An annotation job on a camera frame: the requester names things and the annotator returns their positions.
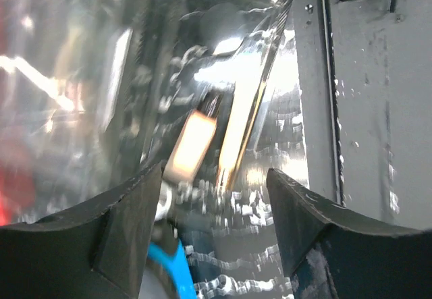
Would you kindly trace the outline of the clear plastic container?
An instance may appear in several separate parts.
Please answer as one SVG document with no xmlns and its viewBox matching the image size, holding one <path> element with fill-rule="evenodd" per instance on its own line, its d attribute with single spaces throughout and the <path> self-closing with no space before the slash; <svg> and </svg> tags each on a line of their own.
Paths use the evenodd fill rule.
<svg viewBox="0 0 432 299">
<path fill-rule="evenodd" d="M 36 192 L 13 223 L 32 223 L 134 175 L 182 93 L 260 78 L 292 0 L 6 2 Z"/>
</svg>

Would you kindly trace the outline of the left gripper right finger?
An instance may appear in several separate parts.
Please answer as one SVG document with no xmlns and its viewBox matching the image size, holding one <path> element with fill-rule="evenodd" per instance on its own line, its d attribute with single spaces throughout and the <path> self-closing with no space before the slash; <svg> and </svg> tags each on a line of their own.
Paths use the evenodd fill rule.
<svg viewBox="0 0 432 299">
<path fill-rule="evenodd" d="M 430 298 L 431 232 L 351 211 L 267 173 L 283 272 L 296 298 Z"/>
</svg>

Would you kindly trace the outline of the blue hard-shell suitcase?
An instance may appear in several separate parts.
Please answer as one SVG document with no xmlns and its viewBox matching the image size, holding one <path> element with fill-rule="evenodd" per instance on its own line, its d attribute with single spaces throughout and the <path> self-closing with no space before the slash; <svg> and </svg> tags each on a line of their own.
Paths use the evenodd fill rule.
<svg viewBox="0 0 432 299">
<path fill-rule="evenodd" d="M 182 241 L 169 222 L 174 206 L 173 188 L 161 182 L 139 298 L 197 297 Z"/>
</svg>

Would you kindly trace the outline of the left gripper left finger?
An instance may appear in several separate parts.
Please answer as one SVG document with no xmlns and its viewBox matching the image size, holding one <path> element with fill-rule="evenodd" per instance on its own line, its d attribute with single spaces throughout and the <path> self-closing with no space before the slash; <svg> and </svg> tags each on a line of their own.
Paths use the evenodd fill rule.
<svg viewBox="0 0 432 299">
<path fill-rule="evenodd" d="M 2 298 L 137 298 L 161 166 L 34 223 L 1 228 Z"/>
</svg>

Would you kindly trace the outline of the beige foundation bottle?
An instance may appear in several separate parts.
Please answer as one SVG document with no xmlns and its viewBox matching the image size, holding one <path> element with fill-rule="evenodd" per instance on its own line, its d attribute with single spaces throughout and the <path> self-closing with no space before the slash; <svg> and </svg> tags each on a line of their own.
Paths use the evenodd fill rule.
<svg viewBox="0 0 432 299">
<path fill-rule="evenodd" d="M 217 129 L 223 94 L 210 90 L 190 113 L 166 163 L 163 179 L 193 182 Z"/>
</svg>

